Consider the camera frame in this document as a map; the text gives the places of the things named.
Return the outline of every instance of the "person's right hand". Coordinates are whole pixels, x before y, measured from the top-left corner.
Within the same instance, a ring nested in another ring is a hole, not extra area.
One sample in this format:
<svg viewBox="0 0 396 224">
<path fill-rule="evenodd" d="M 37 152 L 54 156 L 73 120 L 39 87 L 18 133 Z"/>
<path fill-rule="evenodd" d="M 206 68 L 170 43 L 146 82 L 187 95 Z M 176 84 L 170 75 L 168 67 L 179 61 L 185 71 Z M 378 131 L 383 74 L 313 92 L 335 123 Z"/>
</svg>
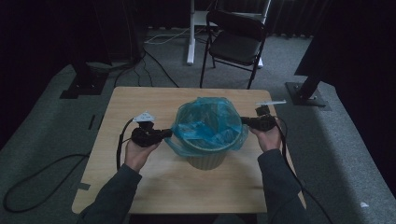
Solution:
<svg viewBox="0 0 396 224">
<path fill-rule="evenodd" d="M 140 172 L 140 169 L 145 165 L 149 154 L 155 150 L 160 143 L 149 147 L 140 147 L 134 141 L 129 140 L 125 147 L 125 161 L 124 163 L 131 167 L 136 172 Z"/>
<path fill-rule="evenodd" d="M 274 127 L 267 132 L 262 132 L 253 128 L 249 129 L 252 133 L 256 134 L 262 152 L 266 152 L 271 149 L 280 149 L 280 144 L 282 141 L 280 139 L 280 133 L 277 127 Z"/>
</svg>

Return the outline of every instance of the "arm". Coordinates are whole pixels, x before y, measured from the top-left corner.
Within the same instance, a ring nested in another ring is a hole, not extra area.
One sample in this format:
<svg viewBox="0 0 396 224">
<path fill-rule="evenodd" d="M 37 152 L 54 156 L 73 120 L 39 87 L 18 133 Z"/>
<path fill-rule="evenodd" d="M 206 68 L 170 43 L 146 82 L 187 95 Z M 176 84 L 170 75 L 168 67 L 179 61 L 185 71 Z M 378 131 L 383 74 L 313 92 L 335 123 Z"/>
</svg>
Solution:
<svg viewBox="0 0 396 224">
<path fill-rule="evenodd" d="M 102 187 L 95 201 L 79 215 L 82 223 L 122 223 L 131 208 L 134 194 L 142 176 L 123 164 Z"/>
<path fill-rule="evenodd" d="M 268 209 L 268 223 L 310 223 L 298 197 L 300 186 L 294 179 L 280 153 L 280 134 L 277 128 L 268 132 L 255 129 L 262 154 L 258 158 L 262 170 L 262 185 Z"/>
<path fill-rule="evenodd" d="M 139 171 L 158 145 L 140 147 L 129 141 L 125 148 L 124 164 L 102 187 L 93 204 L 81 212 L 78 224 L 122 223 L 131 208 L 137 184 L 142 178 Z"/>
</svg>

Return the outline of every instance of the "dark background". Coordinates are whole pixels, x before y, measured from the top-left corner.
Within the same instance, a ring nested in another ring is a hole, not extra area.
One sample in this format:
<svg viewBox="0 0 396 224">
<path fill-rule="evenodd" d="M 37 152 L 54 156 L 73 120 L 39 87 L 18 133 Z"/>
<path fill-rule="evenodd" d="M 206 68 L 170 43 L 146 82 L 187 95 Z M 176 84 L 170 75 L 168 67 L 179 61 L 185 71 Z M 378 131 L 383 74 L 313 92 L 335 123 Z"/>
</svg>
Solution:
<svg viewBox="0 0 396 224">
<path fill-rule="evenodd" d="M 209 1 L 196 2 L 196 9 L 205 9 Z M 190 1 L 148 3 L 146 22 L 154 28 L 189 26 Z M 0 2 L 0 147 L 29 114 L 51 78 L 73 60 L 70 52 L 64 50 L 66 46 L 75 46 L 78 57 L 86 62 L 109 63 L 117 57 L 131 57 L 130 52 L 122 51 L 129 48 L 129 42 L 120 4 L 121 0 Z M 229 0 L 222 6 L 251 11 L 262 4 L 263 1 Z M 62 6 L 58 9 L 63 17 L 54 14 L 56 6 Z M 107 7 L 119 16 L 106 15 Z M 334 85 L 393 194 L 394 12 L 396 7 L 386 0 L 273 0 L 267 21 L 273 35 L 315 36 L 296 74 L 319 76 Z M 70 26 L 61 29 L 59 18 L 65 17 Z"/>
</svg>

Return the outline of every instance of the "table leg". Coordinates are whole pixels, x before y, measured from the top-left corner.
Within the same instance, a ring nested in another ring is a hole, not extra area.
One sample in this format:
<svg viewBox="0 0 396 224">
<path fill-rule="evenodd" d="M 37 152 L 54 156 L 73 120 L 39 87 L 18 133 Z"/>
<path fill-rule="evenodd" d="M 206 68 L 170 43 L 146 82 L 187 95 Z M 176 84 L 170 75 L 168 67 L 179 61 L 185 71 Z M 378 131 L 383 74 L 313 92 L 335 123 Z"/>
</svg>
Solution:
<svg viewBox="0 0 396 224">
<path fill-rule="evenodd" d="M 187 64 L 192 65 L 194 63 L 194 51 L 195 51 L 195 36 L 194 36 L 194 0 L 191 0 L 191 14 L 190 14 L 190 43 L 189 43 L 189 54 L 187 56 Z"/>
</svg>

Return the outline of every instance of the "black curtain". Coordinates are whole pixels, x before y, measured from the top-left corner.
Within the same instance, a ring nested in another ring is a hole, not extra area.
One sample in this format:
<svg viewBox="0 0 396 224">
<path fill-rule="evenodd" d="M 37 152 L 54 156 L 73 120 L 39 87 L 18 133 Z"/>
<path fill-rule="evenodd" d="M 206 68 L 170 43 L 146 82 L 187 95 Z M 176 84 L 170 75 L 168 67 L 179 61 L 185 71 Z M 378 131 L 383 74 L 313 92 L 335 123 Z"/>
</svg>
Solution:
<svg viewBox="0 0 396 224">
<path fill-rule="evenodd" d="M 0 150 L 67 64 L 44 1 L 0 1 Z"/>
<path fill-rule="evenodd" d="M 262 13 L 268 0 L 218 0 L 217 8 L 231 12 Z M 206 10 L 213 0 L 195 1 L 196 10 Z M 266 25 L 269 33 L 311 36 L 318 30 L 331 0 L 272 0 Z M 189 0 L 151 0 L 151 24 L 159 27 L 190 26 Z"/>
<path fill-rule="evenodd" d="M 296 71 L 334 85 L 394 195 L 395 12 L 391 1 L 332 1 Z"/>
</svg>

